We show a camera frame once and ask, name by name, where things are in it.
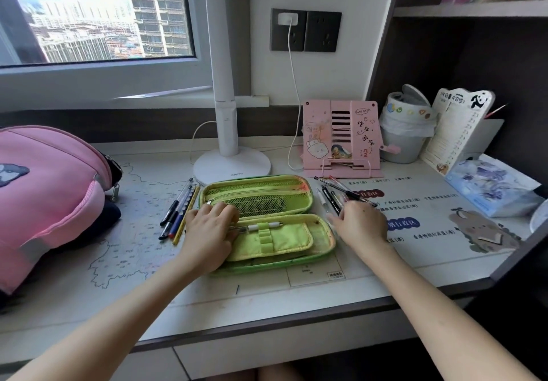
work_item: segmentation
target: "tissue box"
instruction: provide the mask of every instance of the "tissue box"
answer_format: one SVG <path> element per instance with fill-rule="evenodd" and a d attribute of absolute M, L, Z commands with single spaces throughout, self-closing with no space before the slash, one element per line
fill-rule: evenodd
<path fill-rule="evenodd" d="M 524 216 L 544 201 L 533 192 L 540 186 L 536 180 L 500 160 L 479 157 L 456 164 L 446 181 L 484 215 Z"/>

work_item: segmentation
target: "pink backpack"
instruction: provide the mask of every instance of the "pink backpack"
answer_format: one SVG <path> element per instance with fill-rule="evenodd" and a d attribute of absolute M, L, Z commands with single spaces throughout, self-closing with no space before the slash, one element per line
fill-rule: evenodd
<path fill-rule="evenodd" d="M 65 131 L 34 125 L 0 129 L 1 291 L 12 294 L 42 255 L 72 241 L 99 217 L 105 191 L 121 177 L 120 170 L 113 180 L 112 163 Z"/>

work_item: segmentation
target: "white desk lamp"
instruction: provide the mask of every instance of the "white desk lamp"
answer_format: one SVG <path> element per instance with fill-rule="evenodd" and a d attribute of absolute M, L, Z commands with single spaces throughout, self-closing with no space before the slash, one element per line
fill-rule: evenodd
<path fill-rule="evenodd" d="M 204 185 L 230 179 L 266 176 L 270 160 L 255 149 L 238 147 L 236 99 L 232 83 L 225 0 L 206 0 L 219 149 L 196 160 L 194 176 Z"/>

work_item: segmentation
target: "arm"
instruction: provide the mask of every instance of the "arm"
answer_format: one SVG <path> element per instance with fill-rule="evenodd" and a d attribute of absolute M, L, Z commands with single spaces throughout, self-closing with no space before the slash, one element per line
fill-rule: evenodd
<path fill-rule="evenodd" d="M 217 269 L 232 248 L 234 206 L 218 203 L 188 213 L 177 257 L 128 295 L 99 312 L 25 365 L 9 381 L 106 381 L 147 328 L 183 288 Z"/>
<path fill-rule="evenodd" d="M 425 280 L 386 242 L 386 217 L 348 202 L 330 216 L 340 237 L 386 285 L 445 380 L 536 380 L 464 310 Z"/>

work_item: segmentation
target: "lamp base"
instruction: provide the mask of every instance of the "lamp base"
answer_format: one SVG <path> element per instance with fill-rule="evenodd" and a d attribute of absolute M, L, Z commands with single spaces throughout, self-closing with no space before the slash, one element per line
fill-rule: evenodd
<path fill-rule="evenodd" d="M 202 154 L 194 164 L 194 176 L 207 186 L 224 180 L 266 176 L 270 173 L 270 160 L 258 150 L 239 147 L 236 156 L 221 156 L 219 150 Z"/>

